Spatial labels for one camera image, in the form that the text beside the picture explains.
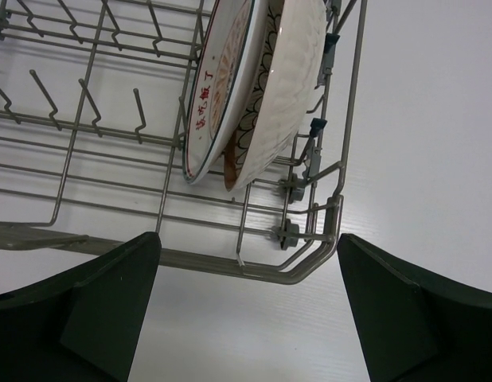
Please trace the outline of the green rimmed sunburst plate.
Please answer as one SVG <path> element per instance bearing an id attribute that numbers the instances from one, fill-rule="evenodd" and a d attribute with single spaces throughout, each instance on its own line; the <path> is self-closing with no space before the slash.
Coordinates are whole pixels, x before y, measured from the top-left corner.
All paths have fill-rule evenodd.
<path id="1" fill-rule="evenodd" d="M 216 1 L 191 95 L 183 173 L 199 182 L 237 128 L 264 49 L 268 1 Z"/>

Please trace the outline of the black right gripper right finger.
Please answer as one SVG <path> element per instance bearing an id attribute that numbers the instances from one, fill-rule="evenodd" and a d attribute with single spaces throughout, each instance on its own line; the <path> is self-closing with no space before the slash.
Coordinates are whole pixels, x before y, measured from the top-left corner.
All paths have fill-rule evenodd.
<path id="1" fill-rule="evenodd" d="M 371 381 L 492 381 L 492 293 L 353 234 L 338 260 Z"/>

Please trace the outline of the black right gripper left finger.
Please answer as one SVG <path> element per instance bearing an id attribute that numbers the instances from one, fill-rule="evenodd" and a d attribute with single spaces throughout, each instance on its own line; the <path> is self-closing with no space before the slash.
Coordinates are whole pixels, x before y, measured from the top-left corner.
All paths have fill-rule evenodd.
<path id="1" fill-rule="evenodd" d="M 126 381 L 162 245 L 145 232 L 0 294 L 0 381 Z"/>

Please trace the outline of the orange rimmed floral plate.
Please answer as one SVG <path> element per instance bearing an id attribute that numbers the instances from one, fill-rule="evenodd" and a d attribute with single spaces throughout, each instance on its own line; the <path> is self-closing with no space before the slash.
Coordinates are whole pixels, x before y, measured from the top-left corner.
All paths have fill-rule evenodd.
<path id="1" fill-rule="evenodd" d="M 293 141 L 317 82 L 325 39 L 323 1 L 269 2 L 252 93 L 225 147 L 227 190 L 254 181 Z"/>

